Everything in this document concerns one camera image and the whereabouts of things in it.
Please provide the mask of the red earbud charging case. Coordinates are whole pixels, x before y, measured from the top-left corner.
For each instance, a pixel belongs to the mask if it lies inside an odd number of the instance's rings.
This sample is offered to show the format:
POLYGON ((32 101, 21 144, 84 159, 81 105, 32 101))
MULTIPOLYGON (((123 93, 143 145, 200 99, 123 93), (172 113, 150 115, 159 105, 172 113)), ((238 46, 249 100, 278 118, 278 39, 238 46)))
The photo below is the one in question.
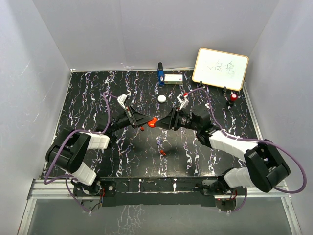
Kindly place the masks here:
POLYGON ((153 117, 153 119, 152 119, 151 121, 149 121, 149 122, 147 123, 147 125, 148 125, 150 128, 155 128, 157 122, 158 122, 158 118, 157 118, 157 117, 153 117))

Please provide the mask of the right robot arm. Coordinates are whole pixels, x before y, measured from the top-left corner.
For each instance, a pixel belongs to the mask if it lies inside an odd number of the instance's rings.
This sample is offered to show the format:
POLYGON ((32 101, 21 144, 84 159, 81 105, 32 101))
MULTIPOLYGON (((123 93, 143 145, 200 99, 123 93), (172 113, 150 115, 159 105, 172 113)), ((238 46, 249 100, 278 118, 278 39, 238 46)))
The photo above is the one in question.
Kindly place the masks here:
POLYGON ((218 177, 218 189, 223 194, 230 194, 237 187, 256 187, 262 192, 269 192, 291 173, 271 143, 241 141, 233 135, 226 136, 213 125, 210 114, 202 109, 194 109, 188 114, 184 109, 173 108, 154 126, 167 130, 181 127, 194 130, 201 144, 244 161, 245 167, 226 170, 218 177))

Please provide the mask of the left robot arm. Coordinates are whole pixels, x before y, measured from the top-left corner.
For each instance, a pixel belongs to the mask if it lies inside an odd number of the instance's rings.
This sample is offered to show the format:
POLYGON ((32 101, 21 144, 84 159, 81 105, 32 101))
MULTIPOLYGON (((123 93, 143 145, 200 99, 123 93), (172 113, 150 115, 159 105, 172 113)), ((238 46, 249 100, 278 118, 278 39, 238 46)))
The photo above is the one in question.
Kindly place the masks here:
POLYGON ((101 133, 102 125, 98 125, 95 132, 64 128, 48 149, 45 159, 82 183, 88 194, 96 195, 100 192, 101 183, 96 180, 97 174, 84 163, 86 152, 105 150, 116 141, 116 131, 128 126, 141 128, 152 120, 152 117, 127 106, 125 111, 112 119, 105 133, 101 133))

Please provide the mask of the white earbud charging case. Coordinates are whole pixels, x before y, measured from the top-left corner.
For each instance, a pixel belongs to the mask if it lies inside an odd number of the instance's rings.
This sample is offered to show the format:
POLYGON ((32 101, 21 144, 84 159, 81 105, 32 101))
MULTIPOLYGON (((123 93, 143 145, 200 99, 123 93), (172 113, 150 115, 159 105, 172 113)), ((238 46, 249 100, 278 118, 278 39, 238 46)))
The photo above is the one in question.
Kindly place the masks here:
POLYGON ((166 102, 167 98, 166 98, 165 95, 159 95, 157 97, 157 100, 158 100, 159 103, 164 103, 164 102, 166 102))

